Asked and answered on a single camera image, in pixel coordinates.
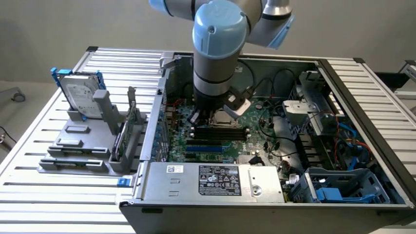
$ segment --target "floor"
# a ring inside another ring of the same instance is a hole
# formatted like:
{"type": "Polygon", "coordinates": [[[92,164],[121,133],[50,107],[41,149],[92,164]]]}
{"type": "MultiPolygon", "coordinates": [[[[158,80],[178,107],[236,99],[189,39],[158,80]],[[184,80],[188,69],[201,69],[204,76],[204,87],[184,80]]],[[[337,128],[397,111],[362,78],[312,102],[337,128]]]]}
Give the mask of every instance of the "floor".
{"type": "MultiPolygon", "coordinates": [[[[0,100],[0,126],[18,140],[57,87],[53,83],[0,81],[0,91],[16,86],[25,95],[25,101],[0,100]]],[[[5,156],[6,151],[0,149],[0,163],[5,156]]]]}

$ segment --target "power supply label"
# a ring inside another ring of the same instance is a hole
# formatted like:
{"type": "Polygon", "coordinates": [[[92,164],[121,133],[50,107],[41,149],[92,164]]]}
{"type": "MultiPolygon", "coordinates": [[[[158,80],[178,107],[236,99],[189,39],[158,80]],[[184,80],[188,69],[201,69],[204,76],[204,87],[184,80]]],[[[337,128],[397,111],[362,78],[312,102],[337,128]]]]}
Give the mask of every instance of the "power supply label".
{"type": "Polygon", "coordinates": [[[238,167],[200,166],[198,193],[204,196],[241,196],[238,167]]]}

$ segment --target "gray part holder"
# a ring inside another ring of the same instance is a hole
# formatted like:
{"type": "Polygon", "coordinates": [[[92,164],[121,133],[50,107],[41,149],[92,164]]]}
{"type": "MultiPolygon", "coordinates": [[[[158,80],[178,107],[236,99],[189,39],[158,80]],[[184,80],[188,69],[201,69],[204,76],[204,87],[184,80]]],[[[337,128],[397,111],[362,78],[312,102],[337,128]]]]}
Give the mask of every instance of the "gray part holder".
{"type": "Polygon", "coordinates": [[[130,163],[144,126],[145,114],[137,109],[129,143],[120,161],[110,159],[122,115],[110,104],[106,90],[97,90],[93,99],[101,109],[102,119],[86,119],[68,110],[69,120],[38,162],[37,172],[53,174],[122,176],[130,174],[130,163]]]}

